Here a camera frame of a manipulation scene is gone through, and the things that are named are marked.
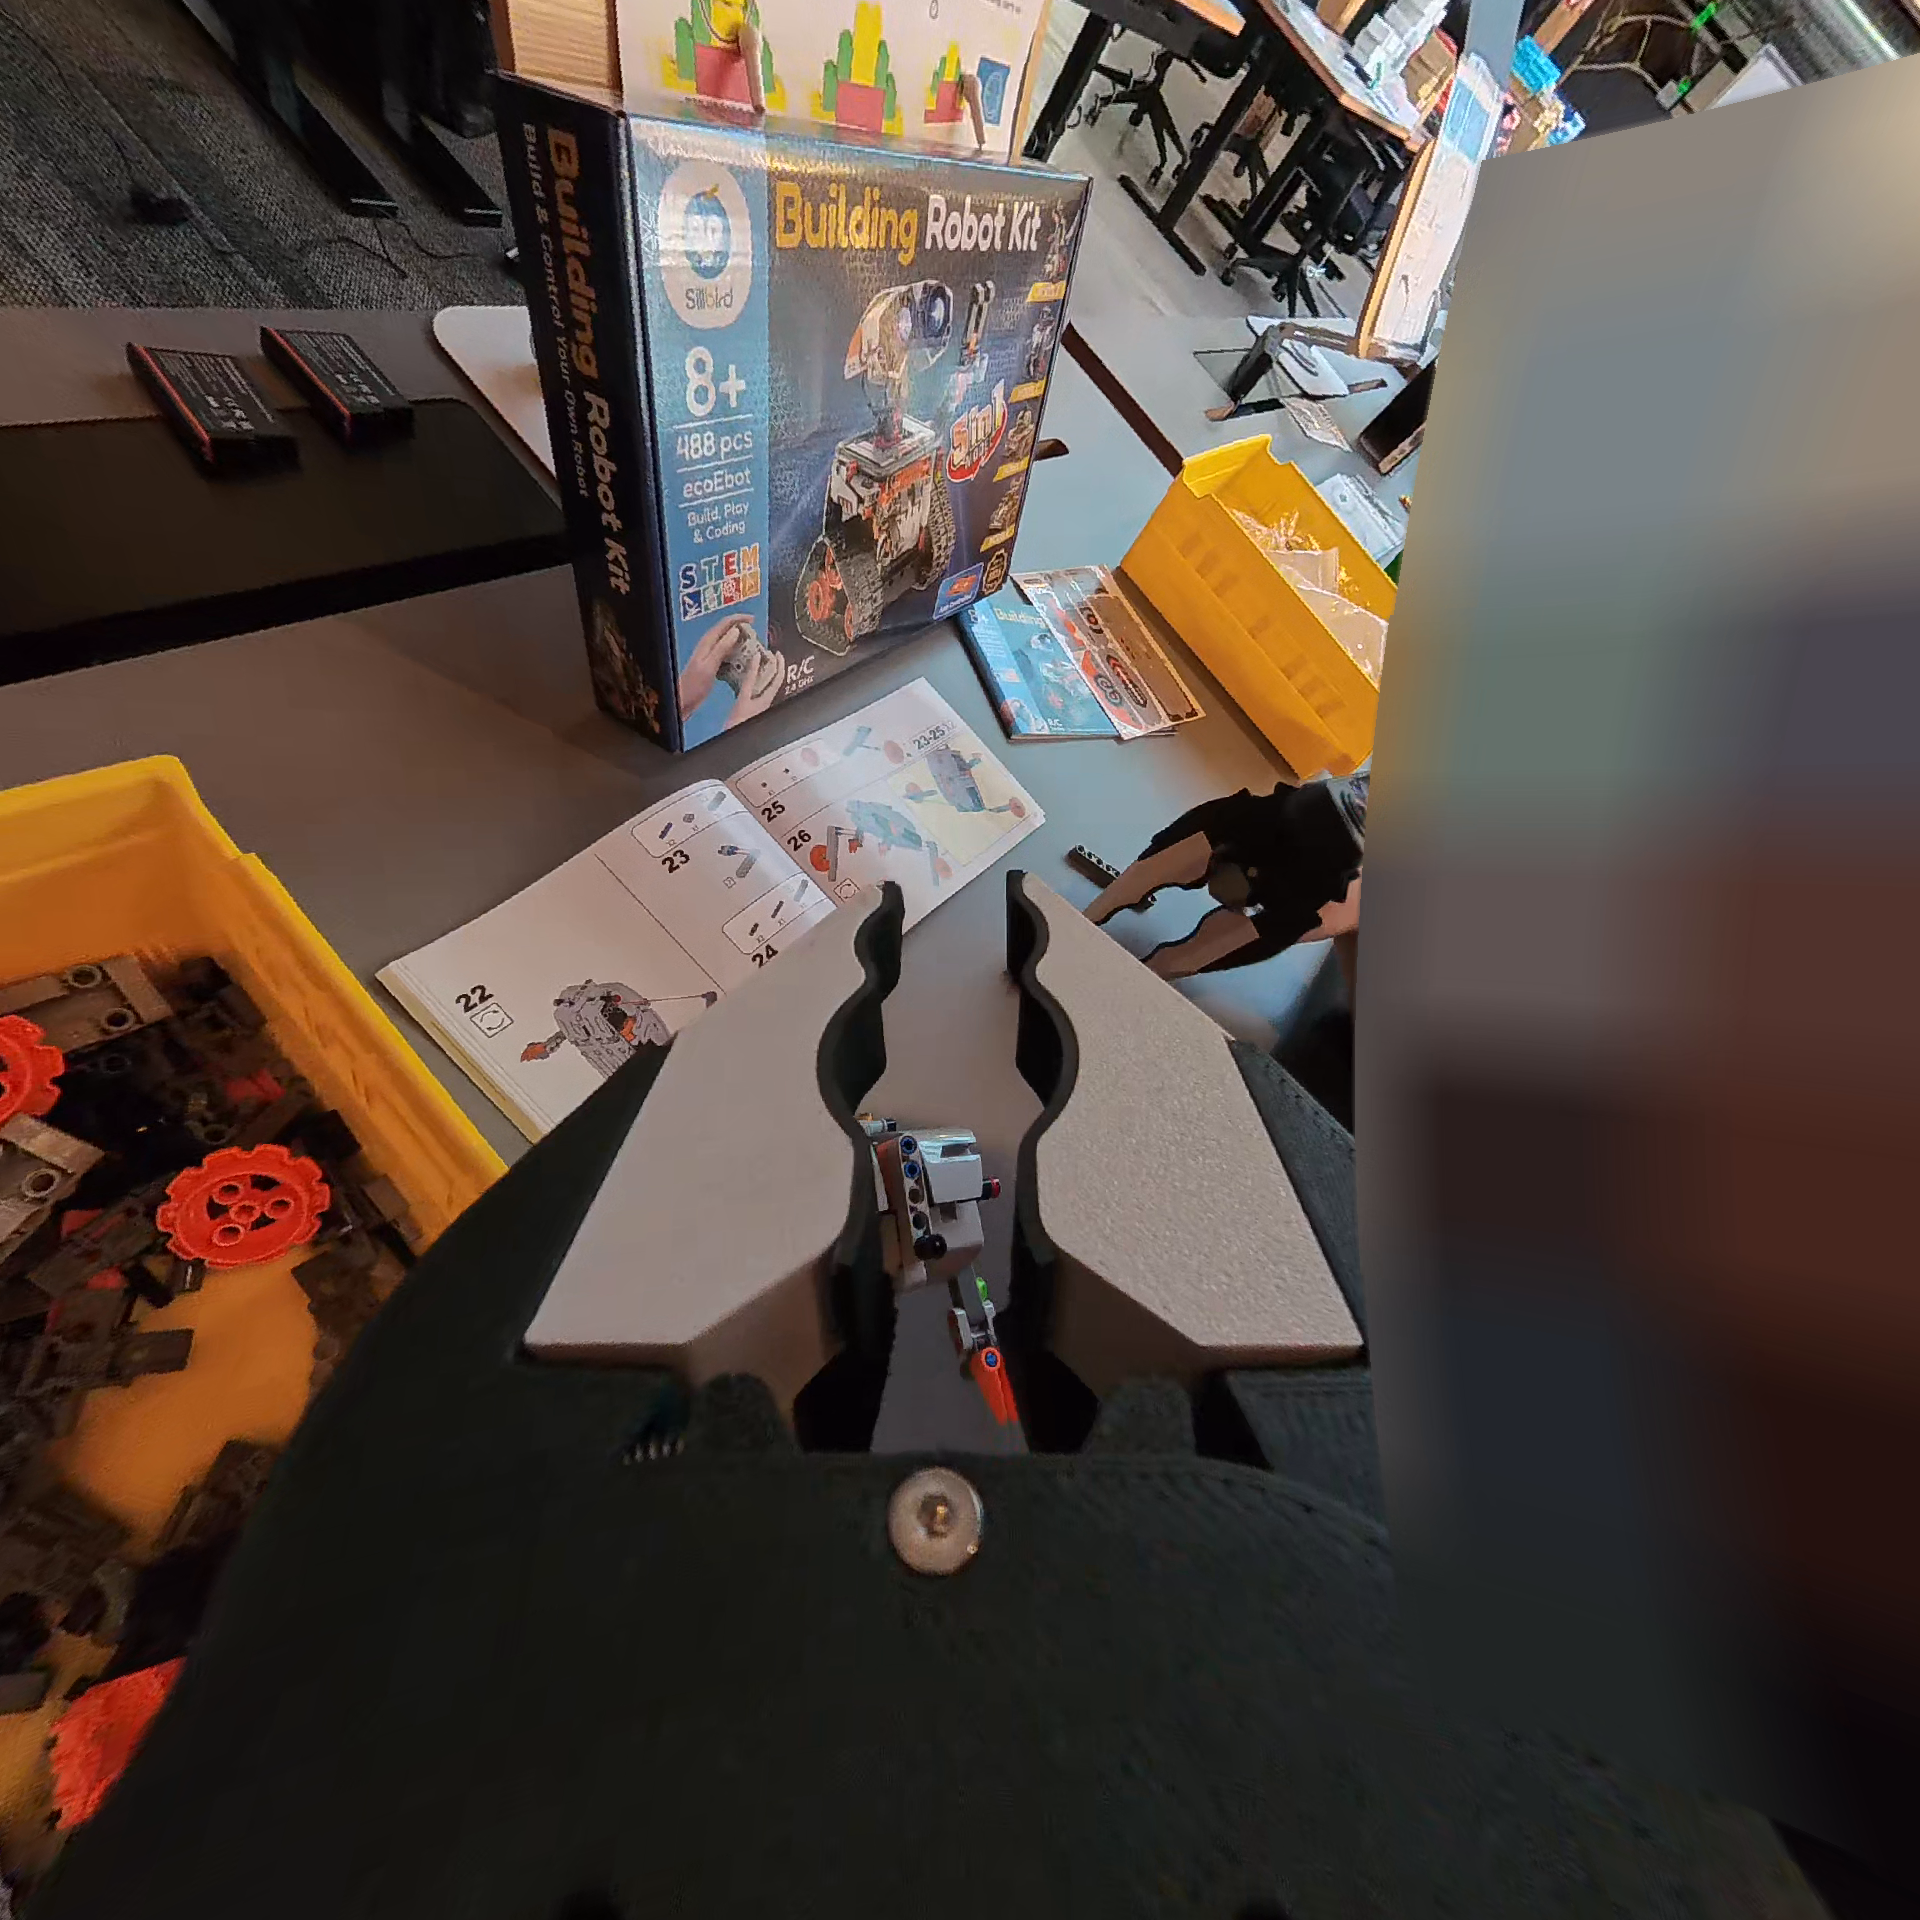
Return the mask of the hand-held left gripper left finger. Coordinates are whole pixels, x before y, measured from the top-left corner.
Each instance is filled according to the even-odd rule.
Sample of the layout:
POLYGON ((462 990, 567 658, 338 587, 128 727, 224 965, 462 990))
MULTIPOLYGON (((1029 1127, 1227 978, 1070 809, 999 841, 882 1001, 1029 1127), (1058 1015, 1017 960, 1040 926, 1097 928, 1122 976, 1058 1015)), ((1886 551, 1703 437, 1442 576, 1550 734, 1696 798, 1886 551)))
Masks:
POLYGON ((805 1449, 871 1449, 896 1294, 857 1106, 885 1070, 903 935, 901 885, 866 887, 677 1035, 530 1355, 754 1376, 805 1449))

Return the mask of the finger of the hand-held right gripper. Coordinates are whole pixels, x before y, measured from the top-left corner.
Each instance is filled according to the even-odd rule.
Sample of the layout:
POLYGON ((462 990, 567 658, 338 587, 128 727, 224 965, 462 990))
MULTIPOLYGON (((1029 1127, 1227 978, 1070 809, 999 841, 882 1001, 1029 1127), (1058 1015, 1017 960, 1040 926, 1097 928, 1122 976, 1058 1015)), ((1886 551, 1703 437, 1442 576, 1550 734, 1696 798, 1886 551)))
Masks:
POLYGON ((1289 946, 1289 923, 1250 917, 1221 905, 1205 914, 1179 942, 1159 944, 1145 955, 1154 976, 1200 976, 1248 969, 1289 946))
POLYGON ((1086 907, 1090 923, 1150 905, 1163 891, 1202 887, 1202 841, 1177 839, 1152 848, 1120 871, 1086 907))

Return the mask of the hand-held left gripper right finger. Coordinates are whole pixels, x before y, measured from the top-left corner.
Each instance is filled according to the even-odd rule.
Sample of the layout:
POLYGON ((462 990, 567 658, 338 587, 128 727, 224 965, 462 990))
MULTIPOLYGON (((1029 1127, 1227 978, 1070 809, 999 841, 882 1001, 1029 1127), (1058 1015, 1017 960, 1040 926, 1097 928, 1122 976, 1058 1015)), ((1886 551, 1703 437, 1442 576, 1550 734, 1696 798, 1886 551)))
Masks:
POLYGON ((1273 1063, 1038 875, 1006 878, 1015 1157, 1001 1317, 1024 1440, 1070 1451, 1125 1385, 1337 1369, 1360 1319, 1266 1122, 1273 1063))

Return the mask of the partly built grey toy robot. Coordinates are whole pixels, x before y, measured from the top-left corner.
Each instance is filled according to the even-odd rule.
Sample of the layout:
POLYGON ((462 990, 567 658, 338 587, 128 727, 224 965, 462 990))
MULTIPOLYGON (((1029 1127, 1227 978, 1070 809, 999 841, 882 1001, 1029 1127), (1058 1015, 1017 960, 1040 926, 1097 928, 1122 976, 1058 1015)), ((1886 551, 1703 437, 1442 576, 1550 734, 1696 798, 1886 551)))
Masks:
POLYGON ((983 1205, 1001 1186, 987 1177, 976 1136, 965 1127, 907 1129, 894 1118, 857 1115, 871 1152, 880 1262, 896 1294, 944 1289, 946 1326, 960 1371, 999 1429, 1019 1426, 1017 1392, 999 1317, 978 1271, 985 1250, 983 1205))

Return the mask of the yellow plastic bin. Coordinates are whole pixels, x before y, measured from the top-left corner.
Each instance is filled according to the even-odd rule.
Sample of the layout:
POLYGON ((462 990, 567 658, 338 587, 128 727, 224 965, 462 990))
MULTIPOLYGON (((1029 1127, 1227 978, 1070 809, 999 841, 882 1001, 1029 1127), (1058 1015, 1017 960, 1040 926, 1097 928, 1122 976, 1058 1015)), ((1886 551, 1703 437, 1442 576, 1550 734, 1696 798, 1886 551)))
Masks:
MULTIPOLYGON (((96 1399, 78 1435, 55 1449, 55 1463, 78 1470, 80 1488, 149 1547, 171 1497, 226 1438, 272 1442, 272 1470, 281 1465, 368 1323, 503 1163, 281 882, 217 825, 174 757, 11 786, 2 798, 2 978, 117 953, 151 971, 190 955, 217 960, 347 1118, 421 1232, 414 1262, 318 1392, 309 1390, 313 1323, 290 1257, 208 1280, 162 1312, 165 1328, 194 1330, 185 1369, 96 1399)), ((267 1483, 210 1586, 251 1531, 267 1483)), ((32 1913, 69 1847, 53 1813, 55 1723, 94 1682, 114 1678, 107 1648, 57 1637, 50 1655, 46 1705, 5 1717, 5 1915, 32 1913)))

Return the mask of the pile of dark building bricks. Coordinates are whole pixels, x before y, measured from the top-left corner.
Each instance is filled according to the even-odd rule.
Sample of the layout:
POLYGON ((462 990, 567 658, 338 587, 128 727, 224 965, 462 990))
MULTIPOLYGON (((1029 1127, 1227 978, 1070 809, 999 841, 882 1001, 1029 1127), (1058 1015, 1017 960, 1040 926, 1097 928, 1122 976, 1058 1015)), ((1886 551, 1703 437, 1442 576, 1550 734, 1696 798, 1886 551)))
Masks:
POLYGON ((78 1470, 55 1461, 89 1403, 185 1369, 194 1330, 165 1328, 165 1310, 208 1280, 258 1266, 178 1259, 153 1218, 167 1184, 229 1145, 277 1143, 322 1168, 331 1205, 320 1234, 283 1255, 313 1323, 311 1392, 338 1367, 421 1241, 400 1189, 373 1166, 347 1118, 322 1099, 217 960, 190 955, 146 974, 171 1015, 107 1051, 105 1065, 82 1067, 80 1093, 66 1095, 57 1113, 98 1127, 103 1161, 2 1259, 9 1719, 41 1710, 55 1691, 57 1637, 107 1648, 110 1675, 185 1653, 210 1582, 279 1451, 272 1442, 226 1438, 171 1497, 149 1547, 135 1545, 133 1527, 114 1520, 103 1497, 80 1488, 78 1470))

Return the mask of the wooden top office desk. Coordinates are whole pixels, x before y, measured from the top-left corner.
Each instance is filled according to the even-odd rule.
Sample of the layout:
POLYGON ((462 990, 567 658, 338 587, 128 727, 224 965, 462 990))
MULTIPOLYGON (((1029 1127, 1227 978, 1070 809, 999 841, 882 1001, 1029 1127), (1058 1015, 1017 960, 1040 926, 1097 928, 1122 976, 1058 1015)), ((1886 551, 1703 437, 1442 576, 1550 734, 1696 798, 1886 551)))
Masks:
MULTIPOLYGON (((1413 149, 1410 171, 1424 146, 1433 139, 1433 112, 1429 105, 1415 94, 1408 94, 1399 78, 1374 80, 1349 41, 1321 18, 1314 5, 1269 5, 1269 14, 1275 18, 1285 46, 1280 80, 1273 94, 1280 110, 1280 128, 1289 135, 1289 142, 1305 128, 1305 117, 1312 110, 1337 105, 1401 137, 1413 149)), ((1401 206, 1401 192, 1403 183, 1394 210, 1376 238, 1378 247, 1369 247, 1367 256, 1342 258, 1351 258, 1367 270, 1378 263, 1387 229, 1401 206)))

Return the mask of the black desk legs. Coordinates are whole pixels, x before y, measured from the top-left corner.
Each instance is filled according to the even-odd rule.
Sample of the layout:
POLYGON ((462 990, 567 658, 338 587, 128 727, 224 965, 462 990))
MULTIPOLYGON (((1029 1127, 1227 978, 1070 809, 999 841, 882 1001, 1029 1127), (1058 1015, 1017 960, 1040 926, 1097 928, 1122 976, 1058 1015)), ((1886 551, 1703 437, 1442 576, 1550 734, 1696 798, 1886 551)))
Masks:
POLYGON ((450 149, 494 133, 489 2, 181 2, 240 89, 288 135, 352 215, 395 222, 400 203, 343 126, 352 110, 455 224, 498 231, 503 208, 450 149))

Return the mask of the clear plastic bags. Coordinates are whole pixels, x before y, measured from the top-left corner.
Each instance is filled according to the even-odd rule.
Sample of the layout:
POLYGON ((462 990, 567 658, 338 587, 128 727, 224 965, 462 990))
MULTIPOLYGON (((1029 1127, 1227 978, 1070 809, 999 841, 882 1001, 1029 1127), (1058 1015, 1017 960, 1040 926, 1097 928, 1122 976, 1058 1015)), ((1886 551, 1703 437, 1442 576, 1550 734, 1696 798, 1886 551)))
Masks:
POLYGON ((1360 597, 1362 574, 1337 544, 1310 539, 1296 512, 1264 519, 1243 507, 1227 507, 1227 517, 1285 587, 1294 590, 1305 610, 1349 651, 1376 651, 1385 645, 1387 613, 1360 597))

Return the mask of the open instruction booklet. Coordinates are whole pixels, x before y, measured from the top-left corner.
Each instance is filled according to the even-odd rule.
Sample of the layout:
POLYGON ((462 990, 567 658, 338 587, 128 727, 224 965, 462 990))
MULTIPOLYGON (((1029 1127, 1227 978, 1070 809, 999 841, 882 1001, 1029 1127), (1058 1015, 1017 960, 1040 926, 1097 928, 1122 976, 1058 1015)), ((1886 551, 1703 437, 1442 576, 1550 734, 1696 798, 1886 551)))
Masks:
POLYGON ((917 926, 1045 825, 926 681, 672 791, 377 981, 530 1141, 862 889, 917 926))

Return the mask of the black office chair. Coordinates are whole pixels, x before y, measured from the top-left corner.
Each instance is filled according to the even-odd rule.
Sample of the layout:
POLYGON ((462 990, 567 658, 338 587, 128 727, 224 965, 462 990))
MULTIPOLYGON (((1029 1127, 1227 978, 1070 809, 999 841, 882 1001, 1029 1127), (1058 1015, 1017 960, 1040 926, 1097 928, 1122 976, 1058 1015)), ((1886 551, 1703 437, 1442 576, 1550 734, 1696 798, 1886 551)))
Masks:
POLYGON ((1184 135, 1177 130, 1166 103, 1166 78, 1175 64, 1186 64, 1198 71, 1193 66, 1193 48, 1207 27, 1207 21, 1198 25, 1191 21, 1177 23, 1173 27, 1173 41, 1157 41, 1157 50, 1143 73, 1120 71, 1104 59, 1093 64, 1093 75, 1106 82, 1106 87, 1093 87, 1088 91, 1083 105, 1077 110, 1077 123, 1090 128, 1104 112, 1125 107, 1129 128, 1150 126, 1157 142, 1157 165, 1145 176, 1147 185, 1163 181, 1168 153, 1177 153, 1179 160, 1186 158, 1184 135))
POLYGON ((1246 176, 1250 192, 1241 201, 1202 194, 1223 233, 1214 277, 1225 286, 1264 277, 1289 304, 1310 302, 1307 274, 1333 256, 1378 247, 1413 160, 1401 137, 1337 105, 1312 110, 1273 162, 1246 139, 1230 146, 1234 174, 1246 176))

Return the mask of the white standing board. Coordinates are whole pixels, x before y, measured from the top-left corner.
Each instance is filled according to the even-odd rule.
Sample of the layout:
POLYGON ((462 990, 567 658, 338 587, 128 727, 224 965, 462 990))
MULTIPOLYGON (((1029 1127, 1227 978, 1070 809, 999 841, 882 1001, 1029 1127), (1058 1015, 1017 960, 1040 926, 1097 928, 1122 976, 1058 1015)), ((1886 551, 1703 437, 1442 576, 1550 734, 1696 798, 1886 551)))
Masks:
POLYGON ((1426 347, 1495 128, 1497 103, 1454 78, 1440 128, 1408 171, 1358 315, 1360 359, 1413 363, 1426 347))

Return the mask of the robot kit cardboard box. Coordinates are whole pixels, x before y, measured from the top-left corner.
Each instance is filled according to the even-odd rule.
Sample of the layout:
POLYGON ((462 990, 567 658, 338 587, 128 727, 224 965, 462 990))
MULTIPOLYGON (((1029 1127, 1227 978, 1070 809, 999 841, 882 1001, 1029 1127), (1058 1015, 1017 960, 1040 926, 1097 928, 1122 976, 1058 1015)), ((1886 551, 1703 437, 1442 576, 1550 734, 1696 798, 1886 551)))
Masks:
POLYGON ((1008 585, 1090 181, 517 75, 496 139, 603 713, 693 752, 1008 585))

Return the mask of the white rounded board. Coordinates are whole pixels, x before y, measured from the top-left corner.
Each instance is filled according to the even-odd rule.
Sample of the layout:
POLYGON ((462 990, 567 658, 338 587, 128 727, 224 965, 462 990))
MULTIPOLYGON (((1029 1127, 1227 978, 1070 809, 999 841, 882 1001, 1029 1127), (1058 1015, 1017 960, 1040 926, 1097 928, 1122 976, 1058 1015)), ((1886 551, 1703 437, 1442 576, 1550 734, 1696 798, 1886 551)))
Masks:
POLYGON ((521 304, 448 304, 430 322, 443 359, 473 386, 528 466, 555 489, 533 322, 521 304))

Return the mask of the black battery pack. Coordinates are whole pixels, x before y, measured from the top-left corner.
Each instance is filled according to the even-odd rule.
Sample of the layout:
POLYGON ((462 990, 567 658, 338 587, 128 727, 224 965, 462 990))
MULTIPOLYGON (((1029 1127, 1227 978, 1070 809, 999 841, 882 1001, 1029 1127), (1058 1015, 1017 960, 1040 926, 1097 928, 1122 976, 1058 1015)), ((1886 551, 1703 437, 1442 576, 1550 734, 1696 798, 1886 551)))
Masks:
POLYGON ((416 434, 416 407, 347 331, 263 325, 258 345, 343 448, 373 450, 416 434))
POLYGON ((208 478, 288 473, 299 466, 295 432, 238 357, 128 343, 126 359, 208 478))

